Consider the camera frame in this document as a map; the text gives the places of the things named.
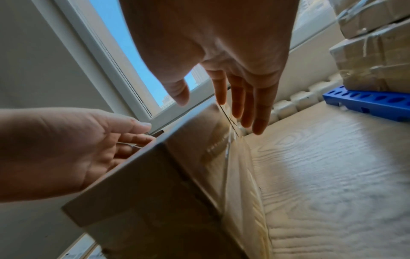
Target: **brown cardboard box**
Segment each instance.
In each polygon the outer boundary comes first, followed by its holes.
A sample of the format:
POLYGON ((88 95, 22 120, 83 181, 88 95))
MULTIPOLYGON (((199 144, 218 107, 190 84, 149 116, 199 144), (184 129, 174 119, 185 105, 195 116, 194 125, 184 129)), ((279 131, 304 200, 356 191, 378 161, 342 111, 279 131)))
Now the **brown cardboard box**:
POLYGON ((405 75, 410 64, 410 19, 344 40, 330 52, 347 89, 410 93, 405 75))
POLYGON ((347 38, 369 33, 410 16, 409 0, 329 0, 347 38))
POLYGON ((63 210, 107 259, 269 259, 247 148, 204 103, 63 210))

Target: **desk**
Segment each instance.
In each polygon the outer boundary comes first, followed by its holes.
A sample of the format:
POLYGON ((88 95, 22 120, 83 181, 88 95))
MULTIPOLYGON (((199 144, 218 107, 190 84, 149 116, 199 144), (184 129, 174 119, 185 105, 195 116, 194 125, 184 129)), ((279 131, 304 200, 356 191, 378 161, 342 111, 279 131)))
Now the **desk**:
POLYGON ((410 257, 410 124, 321 102, 245 137, 275 259, 410 257))

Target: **blue holder with holes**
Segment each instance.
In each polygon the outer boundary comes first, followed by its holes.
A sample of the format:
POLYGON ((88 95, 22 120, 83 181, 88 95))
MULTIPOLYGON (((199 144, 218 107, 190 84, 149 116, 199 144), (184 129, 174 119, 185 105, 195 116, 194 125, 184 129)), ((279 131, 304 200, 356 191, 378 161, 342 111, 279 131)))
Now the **blue holder with holes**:
POLYGON ((410 94, 407 93, 350 91, 341 86, 325 93, 323 99, 329 105, 344 105, 349 110, 385 119, 410 120, 410 94))

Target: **wooden tabletop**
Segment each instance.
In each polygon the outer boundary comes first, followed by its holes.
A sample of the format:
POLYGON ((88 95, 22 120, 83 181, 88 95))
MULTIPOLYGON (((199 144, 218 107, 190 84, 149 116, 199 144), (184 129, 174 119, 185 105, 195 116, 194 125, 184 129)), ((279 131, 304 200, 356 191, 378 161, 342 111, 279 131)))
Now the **wooden tabletop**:
POLYGON ((410 258, 410 124, 321 102, 245 138, 275 259, 410 258))

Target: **sky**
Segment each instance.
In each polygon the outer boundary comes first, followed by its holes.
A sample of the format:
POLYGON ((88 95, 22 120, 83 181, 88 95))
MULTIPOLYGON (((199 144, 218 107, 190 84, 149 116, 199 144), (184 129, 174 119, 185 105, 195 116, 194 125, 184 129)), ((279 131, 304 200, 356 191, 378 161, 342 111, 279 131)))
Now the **sky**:
MULTIPOLYGON (((167 92, 156 77, 148 70, 138 54, 126 26, 118 0, 90 0, 90 2, 102 18, 105 26, 107 26, 122 51, 130 60, 131 64, 154 97, 155 101, 159 106, 163 105, 162 100, 167 95, 167 92)), ((196 87, 195 79, 191 73, 185 77, 185 80, 187 81, 190 90, 196 87)))

